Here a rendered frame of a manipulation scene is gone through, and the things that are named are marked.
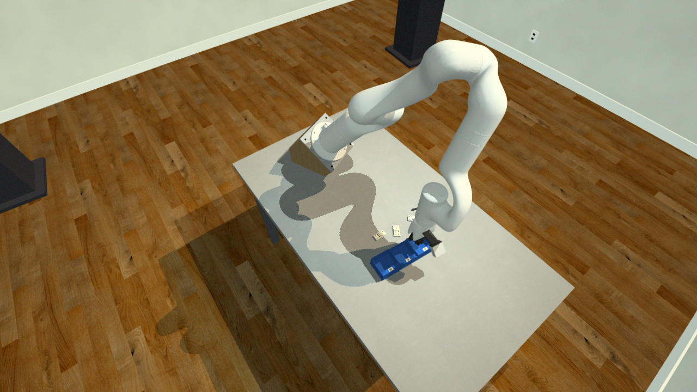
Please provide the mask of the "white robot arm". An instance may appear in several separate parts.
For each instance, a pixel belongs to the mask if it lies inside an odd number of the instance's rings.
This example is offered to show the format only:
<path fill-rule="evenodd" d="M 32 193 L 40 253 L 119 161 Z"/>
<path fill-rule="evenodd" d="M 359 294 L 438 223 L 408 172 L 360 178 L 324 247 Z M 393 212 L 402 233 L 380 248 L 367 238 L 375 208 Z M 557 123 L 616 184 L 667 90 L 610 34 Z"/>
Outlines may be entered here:
<path fill-rule="evenodd" d="M 468 171 L 485 148 L 507 110 L 507 96 L 498 77 L 498 62 L 485 46 L 444 40 L 426 50 L 420 65 L 402 77 L 357 93 L 338 119 L 321 122 L 311 132 L 311 144 L 323 159 L 341 159 L 347 145 L 369 132 L 399 121 L 404 107 L 427 99 L 440 83 L 463 79 L 469 83 L 468 111 L 439 163 L 448 190 L 429 182 L 421 190 L 415 219 L 421 226 L 438 225 L 446 232 L 460 226 L 472 204 Z M 399 109 L 399 110 L 398 110 Z"/>

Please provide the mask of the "blue rack of bins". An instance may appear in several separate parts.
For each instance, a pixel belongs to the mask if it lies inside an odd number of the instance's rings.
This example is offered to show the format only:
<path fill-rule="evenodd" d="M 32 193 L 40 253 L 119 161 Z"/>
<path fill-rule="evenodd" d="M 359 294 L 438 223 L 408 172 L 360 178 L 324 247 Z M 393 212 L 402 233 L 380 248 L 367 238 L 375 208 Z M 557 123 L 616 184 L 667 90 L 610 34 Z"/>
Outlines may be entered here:
<path fill-rule="evenodd" d="M 429 242 L 425 238 L 419 246 L 408 238 L 393 248 L 387 249 L 379 255 L 371 258 L 370 265 L 376 271 L 381 280 L 385 280 L 394 273 L 420 260 L 422 256 L 430 253 Z"/>

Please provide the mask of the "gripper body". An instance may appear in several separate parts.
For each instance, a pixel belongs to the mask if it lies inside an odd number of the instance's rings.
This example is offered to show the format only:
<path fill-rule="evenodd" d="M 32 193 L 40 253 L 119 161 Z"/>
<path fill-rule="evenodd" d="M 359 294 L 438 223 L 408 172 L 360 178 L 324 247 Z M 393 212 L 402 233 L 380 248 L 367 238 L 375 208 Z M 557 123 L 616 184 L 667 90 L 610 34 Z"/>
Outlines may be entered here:
<path fill-rule="evenodd" d="M 413 233 L 413 240 L 416 241 L 422 237 L 425 237 L 423 235 L 423 232 L 428 231 L 428 229 L 431 230 L 431 232 L 434 232 L 434 229 L 436 228 L 437 225 L 432 226 L 431 228 L 427 228 L 426 226 L 421 226 L 417 223 L 416 219 L 414 218 L 411 221 L 411 224 L 408 228 L 408 234 Z"/>

